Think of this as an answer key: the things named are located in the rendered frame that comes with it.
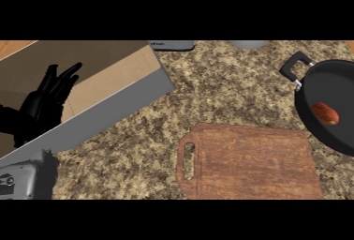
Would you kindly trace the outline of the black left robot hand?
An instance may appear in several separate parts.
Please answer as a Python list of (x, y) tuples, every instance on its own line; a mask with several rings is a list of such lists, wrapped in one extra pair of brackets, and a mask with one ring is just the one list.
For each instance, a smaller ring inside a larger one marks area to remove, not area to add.
[(28, 94), (21, 108), (16, 110), (0, 104), (0, 132), (13, 136), (15, 148), (61, 124), (64, 104), (78, 81), (81, 66), (75, 63), (56, 74), (58, 64), (49, 65), (43, 81)]

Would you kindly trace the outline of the brown wooden cutting board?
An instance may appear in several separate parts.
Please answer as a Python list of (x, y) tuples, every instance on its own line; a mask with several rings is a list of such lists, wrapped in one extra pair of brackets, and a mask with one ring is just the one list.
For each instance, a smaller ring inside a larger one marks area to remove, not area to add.
[(320, 199), (306, 133), (199, 123), (179, 146), (195, 145), (193, 178), (176, 173), (190, 199)]

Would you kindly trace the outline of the grey drawer front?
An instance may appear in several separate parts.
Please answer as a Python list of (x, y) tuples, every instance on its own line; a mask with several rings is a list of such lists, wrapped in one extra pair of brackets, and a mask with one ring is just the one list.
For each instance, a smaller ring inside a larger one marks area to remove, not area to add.
[(131, 83), (64, 124), (0, 158), (0, 168), (27, 161), (42, 150), (53, 153), (75, 148), (103, 132), (124, 117), (174, 89), (162, 68)]

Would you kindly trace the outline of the open brown wooden drawer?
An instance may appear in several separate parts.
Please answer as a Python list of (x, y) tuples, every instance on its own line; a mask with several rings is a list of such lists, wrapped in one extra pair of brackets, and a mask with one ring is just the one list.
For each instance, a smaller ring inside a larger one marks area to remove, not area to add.
[[(0, 60), (0, 104), (19, 108), (47, 66), (58, 64), (65, 70), (75, 63), (83, 67), (64, 105), (62, 124), (162, 68), (143, 40), (39, 40)], [(0, 158), (15, 150), (12, 137), (0, 134)]]

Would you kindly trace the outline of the grey flat appliance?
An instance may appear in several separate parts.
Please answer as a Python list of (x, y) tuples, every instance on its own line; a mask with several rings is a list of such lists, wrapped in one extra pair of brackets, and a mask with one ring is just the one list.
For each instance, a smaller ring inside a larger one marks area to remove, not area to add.
[(193, 50), (192, 40), (149, 40), (152, 49), (160, 52), (188, 52)]

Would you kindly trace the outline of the grey round object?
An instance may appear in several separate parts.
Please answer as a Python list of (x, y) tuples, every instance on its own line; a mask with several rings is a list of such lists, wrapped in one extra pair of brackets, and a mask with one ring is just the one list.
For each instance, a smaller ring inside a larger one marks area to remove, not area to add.
[(266, 40), (232, 40), (230, 44), (238, 47), (239, 49), (258, 49), (266, 45)]

